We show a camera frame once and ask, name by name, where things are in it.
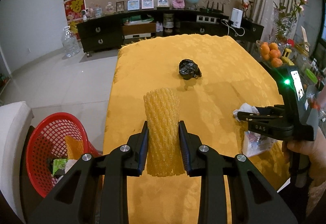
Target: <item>silver screw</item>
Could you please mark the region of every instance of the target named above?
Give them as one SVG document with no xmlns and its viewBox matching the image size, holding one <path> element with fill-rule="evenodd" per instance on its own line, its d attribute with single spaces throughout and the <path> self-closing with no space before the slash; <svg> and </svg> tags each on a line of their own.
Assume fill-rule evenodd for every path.
<svg viewBox="0 0 326 224">
<path fill-rule="evenodd" d="M 199 150 L 200 150 L 201 152 L 207 152 L 207 151 L 209 150 L 209 147 L 207 147 L 207 146 L 205 146 L 205 145 L 201 145 L 201 146 L 199 147 Z"/>
<path fill-rule="evenodd" d="M 126 151 L 129 151 L 130 150 L 130 147 L 128 145 L 123 145 L 123 146 L 120 147 L 120 150 L 122 152 L 126 152 Z"/>
<path fill-rule="evenodd" d="M 83 156 L 82 156 L 82 159 L 83 159 L 83 161 L 89 161 L 90 159 L 92 158 L 92 155 L 91 154 L 84 154 Z"/>
<path fill-rule="evenodd" d="M 237 155 L 237 159 L 238 161 L 245 161 L 247 158 L 245 157 L 245 155 L 239 154 Z"/>
</svg>

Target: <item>white sofa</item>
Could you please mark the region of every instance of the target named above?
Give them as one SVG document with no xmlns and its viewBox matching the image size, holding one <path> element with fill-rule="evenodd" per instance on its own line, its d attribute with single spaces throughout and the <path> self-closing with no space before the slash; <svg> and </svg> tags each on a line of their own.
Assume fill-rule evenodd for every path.
<svg viewBox="0 0 326 224">
<path fill-rule="evenodd" d="M 0 107 L 0 190 L 24 223 L 19 173 L 22 149 L 32 118 L 32 109 L 26 102 Z"/>
</svg>

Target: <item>fruit bowl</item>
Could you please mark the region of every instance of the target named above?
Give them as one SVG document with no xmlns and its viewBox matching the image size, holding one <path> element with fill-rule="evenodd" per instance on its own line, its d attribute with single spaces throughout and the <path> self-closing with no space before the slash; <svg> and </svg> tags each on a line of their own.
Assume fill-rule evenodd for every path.
<svg viewBox="0 0 326 224">
<path fill-rule="evenodd" d="M 267 42 L 257 40 L 256 45 L 262 60 L 269 66 L 278 68 L 283 65 L 283 62 L 280 59 L 282 54 L 276 43 L 268 44 Z"/>
</svg>

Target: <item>glass vase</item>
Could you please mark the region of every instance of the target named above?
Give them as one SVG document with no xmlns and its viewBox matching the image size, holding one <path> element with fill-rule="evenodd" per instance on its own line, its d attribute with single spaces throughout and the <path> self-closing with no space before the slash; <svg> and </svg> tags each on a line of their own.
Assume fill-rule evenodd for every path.
<svg viewBox="0 0 326 224">
<path fill-rule="evenodd" d="M 285 16 L 277 8 L 274 8 L 273 13 L 273 27 L 269 35 L 269 42 L 275 42 L 281 53 L 284 52 L 286 43 L 290 37 L 292 30 L 297 24 L 297 18 L 292 16 Z"/>
</svg>

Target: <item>large plastic water bottle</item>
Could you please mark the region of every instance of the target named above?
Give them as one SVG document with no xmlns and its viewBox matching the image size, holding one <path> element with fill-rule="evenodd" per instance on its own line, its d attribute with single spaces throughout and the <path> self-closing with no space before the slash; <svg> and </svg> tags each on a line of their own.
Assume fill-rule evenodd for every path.
<svg viewBox="0 0 326 224">
<path fill-rule="evenodd" d="M 62 45 L 66 51 L 67 57 L 73 57 L 75 54 L 78 54 L 80 51 L 77 38 L 71 32 L 70 26 L 66 26 L 63 28 L 63 35 L 62 35 Z"/>
</svg>

